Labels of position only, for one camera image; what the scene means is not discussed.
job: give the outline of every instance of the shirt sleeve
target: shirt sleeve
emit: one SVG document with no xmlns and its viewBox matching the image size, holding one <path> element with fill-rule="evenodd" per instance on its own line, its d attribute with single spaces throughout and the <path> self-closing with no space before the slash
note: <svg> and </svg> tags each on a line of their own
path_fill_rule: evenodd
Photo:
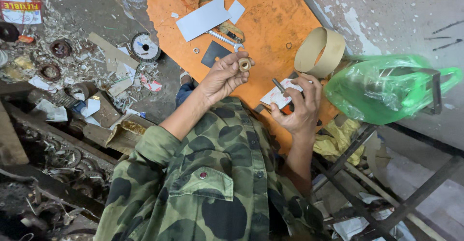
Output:
<svg viewBox="0 0 464 241">
<path fill-rule="evenodd" d="M 159 126 L 147 129 L 129 159 L 113 172 L 105 210 L 95 240 L 125 240 L 147 218 L 160 194 L 162 169 L 180 141 Z"/>
</svg>

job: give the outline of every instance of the open-end wrench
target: open-end wrench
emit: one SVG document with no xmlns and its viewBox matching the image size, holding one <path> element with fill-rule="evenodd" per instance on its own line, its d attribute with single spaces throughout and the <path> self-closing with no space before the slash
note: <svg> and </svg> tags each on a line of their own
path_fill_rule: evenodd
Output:
<svg viewBox="0 0 464 241">
<path fill-rule="evenodd" d="M 235 49 L 235 52 L 238 52 L 239 48 L 245 49 L 242 44 L 234 43 L 234 42 L 230 41 L 229 39 L 227 39 L 226 37 L 223 37 L 222 35 L 216 33 L 215 31 L 209 30 L 209 31 L 205 32 L 205 34 L 210 34 L 212 36 L 215 36 L 215 37 L 223 40 L 224 42 L 232 45 L 233 48 Z"/>
</svg>

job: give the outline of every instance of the camouflage jacket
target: camouflage jacket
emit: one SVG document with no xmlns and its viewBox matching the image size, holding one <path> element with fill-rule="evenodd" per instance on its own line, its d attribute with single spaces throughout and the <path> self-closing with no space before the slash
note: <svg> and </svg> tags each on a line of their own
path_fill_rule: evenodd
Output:
<svg viewBox="0 0 464 241">
<path fill-rule="evenodd" d="M 269 240 L 268 200 L 289 234 L 326 239 L 321 213 L 276 172 L 263 124 L 227 97 L 182 142 L 148 128 L 114 169 L 95 240 Z"/>
</svg>

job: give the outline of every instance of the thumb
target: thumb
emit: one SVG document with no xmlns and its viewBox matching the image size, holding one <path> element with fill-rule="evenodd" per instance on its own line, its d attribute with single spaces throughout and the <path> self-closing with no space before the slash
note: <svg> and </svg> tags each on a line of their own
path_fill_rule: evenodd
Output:
<svg viewBox="0 0 464 241">
<path fill-rule="evenodd" d="M 227 80 L 231 77 L 234 77 L 238 71 L 239 71 L 239 63 L 234 62 L 232 65 L 229 65 L 227 68 L 220 70 L 218 72 L 218 75 L 220 76 L 220 78 Z"/>
<path fill-rule="evenodd" d="M 281 124 L 285 116 L 280 112 L 277 104 L 271 103 L 270 108 L 272 110 L 271 115 L 274 118 L 274 120 Z"/>
</svg>

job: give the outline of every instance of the orange table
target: orange table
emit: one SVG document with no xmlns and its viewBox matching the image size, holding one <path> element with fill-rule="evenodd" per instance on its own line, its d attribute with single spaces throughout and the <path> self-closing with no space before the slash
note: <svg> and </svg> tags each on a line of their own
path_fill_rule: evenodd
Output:
<svg viewBox="0 0 464 241">
<path fill-rule="evenodd" d="M 203 34 L 189 42 L 185 42 L 175 22 L 177 18 L 171 13 L 178 13 L 179 19 L 191 9 L 198 8 L 199 0 L 147 0 L 147 13 L 157 30 L 159 47 L 174 59 L 191 76 L 201 82 L 209 72 L 209 68 L 200 61 L 212 40 L 233 52 L 231 45 L 220 41 L 210 34 Z M 224 0 L 225 8 L 229 8 L 235 0 Z M 250 109 L 260 104 L 260 99 L 275 85 L 272 78 L 282 80 L 293 71 L 293 61 L 298 48 L 312 29 L 321 26 L 319 21 L 306 6 L 303 0 L 238 0 L 245 12 L 237 22 L 246 37 L 243 43 L 256 66 L 250 70 L 247 84 L 235 90 L 237 96 Z M 323 125 L 338 114 L 338 110 L 325 97 L 322 99 L 320 120 Z M 288 153 L 291 135 L 280 127 L 264 110 L 259 119 L 268 126 L 272 135 L 280 143 L 280 154 Z"/>
</svg>

